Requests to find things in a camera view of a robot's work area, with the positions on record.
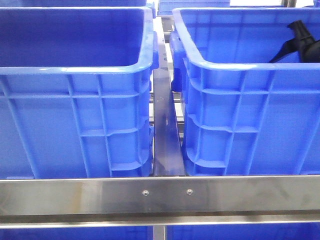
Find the blue crate below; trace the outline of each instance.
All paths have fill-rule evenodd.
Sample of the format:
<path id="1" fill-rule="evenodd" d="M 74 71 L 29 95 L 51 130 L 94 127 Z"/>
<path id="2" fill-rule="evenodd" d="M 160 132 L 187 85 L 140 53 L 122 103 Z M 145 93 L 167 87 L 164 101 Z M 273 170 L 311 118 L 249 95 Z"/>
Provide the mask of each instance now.
<path id="1" fill-rule="evenodd" d="M 320 173 L 320 63 L 268 63 L 317 8 L 175 9 L 172 88 L 185 103 L 183 152 L 193 176 Z"/>
<path id="2" fill-rule="evenodd" d="M 148 7 L 156 17 L 153 0 L 0 0 L 0 7 Z"/>
<path id="3" fill-rule="evenodd" d="M 167 240 L 319 240 L 319 223 L 168 226 Z"/>
<path id="4" fill-rule="evenodd" d="M 159 16 L 171 16 L 176 8 L 229 7 L 230 0 L 159 0 Z"/>
<path id="5" fill-rule="evenodd" d="M 152 240 L 152 227 L 0 229 L 0 240 Z"/>
<path id="6" fill-rule="evenodd" d="M 150 174 L 150 9 L 0 8 L 0 28 L 0 179 Z"/>

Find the metal frame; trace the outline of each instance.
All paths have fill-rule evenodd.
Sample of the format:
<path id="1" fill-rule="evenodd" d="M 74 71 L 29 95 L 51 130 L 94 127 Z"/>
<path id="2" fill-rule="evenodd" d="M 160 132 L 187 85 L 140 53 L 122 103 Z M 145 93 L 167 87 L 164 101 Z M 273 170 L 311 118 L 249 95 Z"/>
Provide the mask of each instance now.
<path id="1" fill-rule="evenodd" d="M 184 176 L 165 38 L 155 20 L 154 176 L 0 180 L 0 229 L 320 222 L 320 175 Z"/>

